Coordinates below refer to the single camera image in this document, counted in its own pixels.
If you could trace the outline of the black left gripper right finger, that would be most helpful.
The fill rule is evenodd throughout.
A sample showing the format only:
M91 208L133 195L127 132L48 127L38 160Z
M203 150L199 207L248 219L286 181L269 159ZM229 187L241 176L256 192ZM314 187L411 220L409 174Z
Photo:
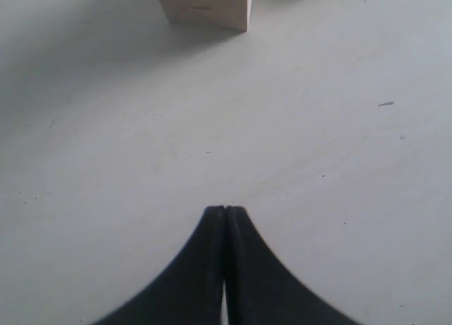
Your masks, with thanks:
M230 324L356 324L303 285L265 243L246 209L226 208L224 279Z

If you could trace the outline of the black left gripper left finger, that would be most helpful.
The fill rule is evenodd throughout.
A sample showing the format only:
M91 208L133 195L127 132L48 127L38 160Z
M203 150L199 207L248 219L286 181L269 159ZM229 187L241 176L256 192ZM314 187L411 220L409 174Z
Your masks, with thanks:
M220 324L226 210L207 207L171 263L97 324Z

